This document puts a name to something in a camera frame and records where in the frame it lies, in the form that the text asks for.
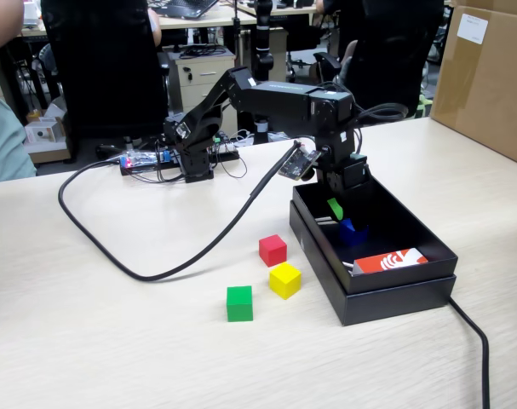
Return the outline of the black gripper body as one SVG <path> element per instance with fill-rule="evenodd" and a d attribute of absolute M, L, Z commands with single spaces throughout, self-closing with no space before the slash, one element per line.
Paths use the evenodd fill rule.
<path fill-rule="evenodd" d="M 338 201 L 348 201 L 352 196 L 370 187 L 370 168 L 363 154 L 351 154 L 336 166 L 319 161 L 319 182 Z"/>

